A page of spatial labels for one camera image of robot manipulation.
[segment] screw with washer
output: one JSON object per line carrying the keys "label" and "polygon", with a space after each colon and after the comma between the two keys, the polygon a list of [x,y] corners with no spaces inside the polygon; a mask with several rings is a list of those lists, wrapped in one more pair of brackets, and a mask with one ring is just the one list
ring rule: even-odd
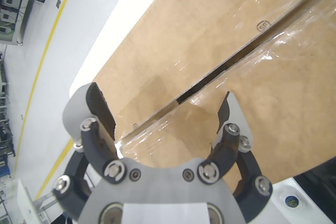
{"label": "screw with washer", "polygon": [[70,186],[70,177],[68,175],[60,176],[53,185],[53,189],[59,191],[60,194],[65,193]]}
{"label": "screw with washer", "polygon": [[104,170],[104,176],[110,176],[114,178],[116,182],[121,182],[121,179],[125,177],[126,168],[120,160],[111,161]]}
{"label": "screw with washer", "polygon": [[96,122],[96,119],[93,118],[93,117],[90,117],[90,118],[85,119],[85,120],[81,123],[81,125],[80,125],[80,129],[81,129],[81,131],[82,131],[82,132],[87,132],[87,131],[89,131],[90,128],[91,128],[92,123],[94,123],[94,122]]}
{"label": "screw with washer", "polygon": [[74,144],[73,144],[74,149],[79,152],[79,153],[83,153],[84,152],[84,148],[83,148],[83,143],[82,143],[82,139],[78,139]]}
{"label": "screw with washer", "polygon": [[255,187],[259,191],[260,194],[264,196],[270,195],[270,189],[271,189],[271,182],[268,178],[265,176],[258,176],[255,180]]}
{"label": "screw with washer", "polygon": [[191,169],[184,169],[182,173],[182,177],[186,182],[191,182],[193,181],[195,175]]}
{"label": "screw with washer", "polygon": [[244,148],[244,149],[251,149],[251,146],[250,146],[250,141],[249,139],[244,136],[244,135],[241,135],[240,138],[239,138],[239,145],[240,147]]}
{"label": "screw with washer", "polygon": [[140,177],[141,177],[141,171],[139,169],[133,169],[129,173],[129,178],[132,182],[138,181]]}
{"label": "screw with washer", "polygon": [[198,166],[199,177],[207,184],[213,184],[218,181],[219,178],[219,169],[217,165],[213,162],[210,164]]}
{"label": "screw with washer", "polygon": [[239,134],[239,127],[236,124],[233,124],[233,123],[226,124],[224,126],[224,128],[229,134],[232,134],[232,135],[238,135]]}

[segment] cardboard box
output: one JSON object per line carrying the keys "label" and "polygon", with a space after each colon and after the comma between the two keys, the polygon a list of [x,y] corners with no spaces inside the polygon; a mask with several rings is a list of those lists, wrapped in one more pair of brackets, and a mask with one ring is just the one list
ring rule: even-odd
{"label": "cardboard box", "polygon": [[[336,156],[336,0],[306,0],[269,32],[268,41],[125,143],[121,153],[152,167],[206,158],[217,111],[232,91],[252,131],[252,152],[272,183]],[[238,168],[224,179],[234,190]]]}
{"label": "cardboard box", "polygon": [[176,107],[176,98],[302,1],[155,0],[95,78],[116,138]]}

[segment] white floor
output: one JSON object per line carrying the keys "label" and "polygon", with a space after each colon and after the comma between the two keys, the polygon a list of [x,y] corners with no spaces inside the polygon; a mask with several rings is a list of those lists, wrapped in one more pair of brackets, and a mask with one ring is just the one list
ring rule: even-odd
{"label": "white floor", "polygon": [[[18,153],[15,177],[22,180],[33,200],[69,141],[61,122],[69,94],[92,81],[152,1],[67,1],[36,83]],[[59,11],[56,2],[35,3],[23,46],[9,45],[6,50],[5,67],[11,104],[8,118],[16,150],[35,74]],[[49,192],[52,182],[62,175],[71,154],[67,154],[43,194]],[[10,158],[9,161],[12,175],[15,160]],[[98,178],[92,176],[96,183]],[[61,209],[54,206],[48,211],[50,219],[60,212]]]}
{"label": "white floor", "polygon": [[[10,101],[8,118],[16,150],[35,74],[58,13],[56,2],[46,0],[43,4],[35,3],[23,46],[9,45],[6,50]],[[32,199],[69,140],[61,114],[69,99],[70,86],[117,2],[68,0],[64,7],[36,83],[22,144],[17,151],[15,177],[20,177]],[[9,160],[12,175],[15,160]],[[63,171],[64,167],[60,167],[52,182]],[[48,185],[44,193],[50,189],[51,185]]]}

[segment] yellow floor line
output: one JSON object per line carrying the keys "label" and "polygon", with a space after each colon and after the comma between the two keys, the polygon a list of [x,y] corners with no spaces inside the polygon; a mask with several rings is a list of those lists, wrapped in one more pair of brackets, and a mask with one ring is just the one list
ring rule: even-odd
{"label": "yellow floor line", "polygon": [[[41,71],[41,67],[42,67],[42,64],[43,64],[43,61],[44,61],[44,58],[45,58],[45,55],[48,51],[48,47],[49,47],[49,44],[50,44],[50,41],[51,41],[51,38],[55,32],[55,29],[56,29],[56,26],[59,22],[59,19],[60,19],[60,16],[63,12],[63,9],[64,9],[64,6],[66,5],[66,2],[67,0],[63,0],[62,3],[61,3],[61,6],[60,6],[60,10],[59,12],[57,13],[57,16],[56,16],[56,19],[55,19],[55,22],[54,22],[54,25],[52,26],[52,29],[50,31],[50,35],[49,35],[49,38],[47,40],[47,44],[45,45],[44,47],[44,51],[43,51],[43,54],[42,54],[42,58],[41,58],[41,61],[40,61],[40,64],[39,64],[39,67],[37,68],[37,72],[36,72],[36,75],[35,75],[35,79],[34,79],[34,82],[33,82],[33,86],[32,86],[32,90],[30,92],[30,96],[29,96],[29,100],[28,100],[28,104],[27,104],[27,109],[25,111],[25,114],[24,114],[24,119],[23,119],[23,123],[22,123],[22,128],[21,128],[21,133],[20,133],[20,138],[19,138],[19,143],[18,143],[18,148],[16,150],[16,160],[15,160],[15,167],[14,167],[14,175],[13,177],[15,178],[15,175],[16,175],[16,172],[17,172],[17,166],[18,166],[18,158],[19,158],[19,152],[20,152],[20,146],[21,146],[21,142],[22,142],[22,136],[23,136],[23,132],[24,132],[24,126],[25,126],[25,122],[27,120],[27,115],[28,115],[28,111],[29,111],[29,107],[30,107],[30,103],[31,103],[31,99],[33,97],[33,93],[34,93],[34,89],[35,89],[35,86],[36,86],[36,82],[37,82],[37,78],[39,77],[39,74],[40,74],[40,71]],[[47,179],[48,177],[52,174],[53,172],[53,169],[54,167],[51,169],[50,173],[48,174],[47,176]]]}
{"label": "yellow floor line", "polygon": [[50,182],[50,179],[53,177],[53,175],[55,174],[56,170],[58,169],[58,167],[60,166],[61,162],[64,160],[64,158],[66,157],[67,153],[69,153],[69,151],[72,148],[72,139],[69,140],[69,142],[66,144],[66,146],[64,147],[62,153],[60,154],[60,156],[58,157],[58,159],[56,160],[54,166],[51,168],[48,176],[46,177],[46,179],[44,180],[39,192],[37,193],[35,200],[38,199],[43,190],[45,189],[45,187],[47,186],[47,184]]}

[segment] sf logo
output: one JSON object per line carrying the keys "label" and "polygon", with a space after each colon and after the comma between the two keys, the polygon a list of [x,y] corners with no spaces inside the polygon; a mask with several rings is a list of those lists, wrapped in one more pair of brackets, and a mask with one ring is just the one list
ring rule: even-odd
{"label": "sf logo", "polygon": [[258,23],[257,30],[259,30],[260,32],[264,32],[270,26],[271,26],[271,23],[269,21],[263,20]]}

